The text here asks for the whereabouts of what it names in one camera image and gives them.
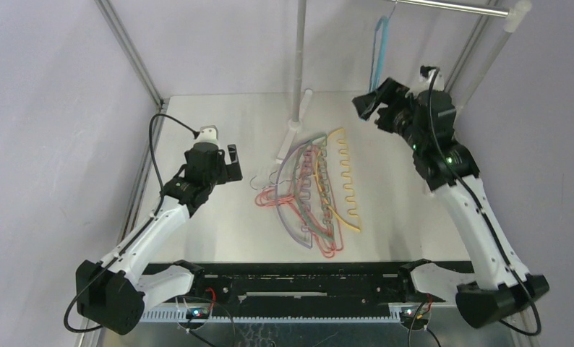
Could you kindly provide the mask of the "teal wavy hanger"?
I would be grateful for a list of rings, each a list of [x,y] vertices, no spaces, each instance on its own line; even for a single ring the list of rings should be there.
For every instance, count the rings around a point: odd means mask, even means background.
[[[374,37],[372,43],[372,56],[369,71],[368,91],[376,90],[381,84],[382,71],[385,63],[385,54],[387,52],[390,20],[397,7],[397,1],[390,1],[393,5],[389,14],[382,15],[375,25]]]

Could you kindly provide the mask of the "green wavy hanger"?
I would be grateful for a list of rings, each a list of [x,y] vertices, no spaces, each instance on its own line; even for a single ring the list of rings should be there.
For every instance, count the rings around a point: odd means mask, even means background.
[[[304,156],[301,167],[302,181],[299,187],[294,189],[296,204],[311,233],[320,239],[334,242],[333,213],[331,212],[333,201],[329,197],[331,188],[327,177],[327,134],[316,134],[310,139],[314,142],[296,153],[296,163],[300,161],[301,156]],[[309,190],[312,186],[311,176],[316,178],[317,190],[320,193],[320,202],[324,211],[322,218],[324,227],[317,222],[311,211],[309,203],[311,196]]]

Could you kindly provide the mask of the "purple wavy hanger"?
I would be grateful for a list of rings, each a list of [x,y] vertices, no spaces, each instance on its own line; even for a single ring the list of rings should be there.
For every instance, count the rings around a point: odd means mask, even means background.
[[[288,152],[285,154],[285,158],[279,160],[278,169],[269,175],[270,183],[266,187],[258,189],[252,186],[252,181],[256,176],[253,176],[249,180],[250,187],[253,190],[260,191],[254,199],[255,205],[258,207],[274,207],[277,211],[277,216],[288,235],[297,244],[307,249],[311,249],[313,247],[311,231],[308,229],[306,222],[302,218],[302,215],[294,202],[296,196],[294,195],[293,190],[294,187],[297,187],[299,180],[294,178],[293,174],[291,174],[286,180],[281,180],[280,175],[282,174],[285,165],[290,161],[291,156],[300,151],[301,148],[307,147],[312,142],[314,142],[312,139],[304,140],[289,148]],[[281,210],[283,205],[289,206],[295,212],[296,216],[302,220],[304,231],[297,233],[292,229]]]

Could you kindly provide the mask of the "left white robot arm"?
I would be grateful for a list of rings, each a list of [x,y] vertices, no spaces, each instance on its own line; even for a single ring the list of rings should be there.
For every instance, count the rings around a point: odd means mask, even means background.
[[[101,260],[83,261],[76,270],[76,295],[64,314],[77,313],[119,335],[131,332],[143,314],[177,296],[200,300],[207,290],[204,270],[186,260],[147,274],[153,257],[190,221],[214,188],[243,178],[234,144],[223,150],[198,142],[184,154],[177,173],[161,185],[157,207]]]

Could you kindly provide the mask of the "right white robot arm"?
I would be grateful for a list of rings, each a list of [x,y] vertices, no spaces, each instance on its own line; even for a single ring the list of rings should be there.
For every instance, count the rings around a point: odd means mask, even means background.
[[[409,301],[429,294],[454,302],[474,328],[505,323],[511,315],[534,309],[549,283],[511,247],[486,198],[476,161],[455,138],[453,100],[434,82],[430,78],[427,89],[415,93],[387,79],[352,100],[360,119],[377,113],[377,128],[399,135],[411,148],[416,172],[451,217],[474,270],[467,279],[429,260],[412,262],[401,270],[399,294]]]

